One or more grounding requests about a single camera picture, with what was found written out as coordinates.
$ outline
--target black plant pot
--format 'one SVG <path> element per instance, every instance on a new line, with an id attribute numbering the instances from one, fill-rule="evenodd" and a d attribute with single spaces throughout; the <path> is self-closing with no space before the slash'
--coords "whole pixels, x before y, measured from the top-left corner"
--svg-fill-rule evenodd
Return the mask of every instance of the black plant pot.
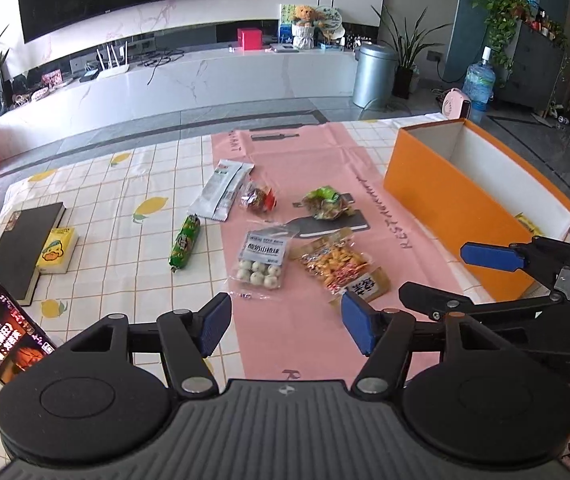
<path id="1" fill-rule="evenodd" d="M 392 94 L 402 99 L 409 99 L 409 85 L 412 82 L 414 70 L 399 66 L 396 69 L 396 78 L 394 79 L 394 88 Z"/>

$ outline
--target phone screen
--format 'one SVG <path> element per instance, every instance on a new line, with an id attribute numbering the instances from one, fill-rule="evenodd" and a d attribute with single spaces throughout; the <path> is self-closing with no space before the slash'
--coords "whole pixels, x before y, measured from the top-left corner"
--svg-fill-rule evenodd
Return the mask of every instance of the phone screen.
<path id="1" fill-rule="evenodd" d="M 0 285 L 0 381 L 7 384 L 55 350 L 43 329 Z"/>

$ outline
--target dark gray cabinet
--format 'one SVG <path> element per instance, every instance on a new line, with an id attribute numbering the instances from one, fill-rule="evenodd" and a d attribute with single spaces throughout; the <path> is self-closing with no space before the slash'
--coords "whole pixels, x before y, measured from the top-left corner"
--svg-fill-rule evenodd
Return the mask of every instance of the dark gray cabinet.
<path id="1" fill-rule="evenodd" d="M 556 86 L 564 50 L 532 28 L 519 24 L 507 51 L 513 68 L 505 86 L 497 85 L 494 94 L 501 101 L 534 110 L 546 110 Z M 497 71 L 498 77 L 505 76 Z"/>

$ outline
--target wall socket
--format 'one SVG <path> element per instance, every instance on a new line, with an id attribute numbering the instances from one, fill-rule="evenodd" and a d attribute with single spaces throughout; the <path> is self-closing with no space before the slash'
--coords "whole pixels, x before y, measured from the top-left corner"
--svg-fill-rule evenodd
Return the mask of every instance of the wall socket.
<path id="1" fill-rule="evenodd" d="M 436 52 L 435 50 L 427 51 L 427 61 L 435 61 L 436 63 L 440 63 L 442 59 L 443 55 L 440 52 Z"/>

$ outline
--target metal screw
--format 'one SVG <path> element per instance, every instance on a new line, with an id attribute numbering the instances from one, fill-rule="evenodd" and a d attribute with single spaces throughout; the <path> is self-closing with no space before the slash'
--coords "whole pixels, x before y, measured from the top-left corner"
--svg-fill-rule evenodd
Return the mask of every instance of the metal screw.
<path id="1" fill-rule="evenodd" d="M 206 377 L 190 377 L 185 379 L 180 387 L 188 394 L 201 394 L 209 390 L 214 383 Z"/>
<path id="2" fill-rule="evenodd" d="M 356 387 L 364 394 L 373 395 L 383 393 L 389 388 L 389 384 L 379 377 L 365 377 L 358 381 Z"/>

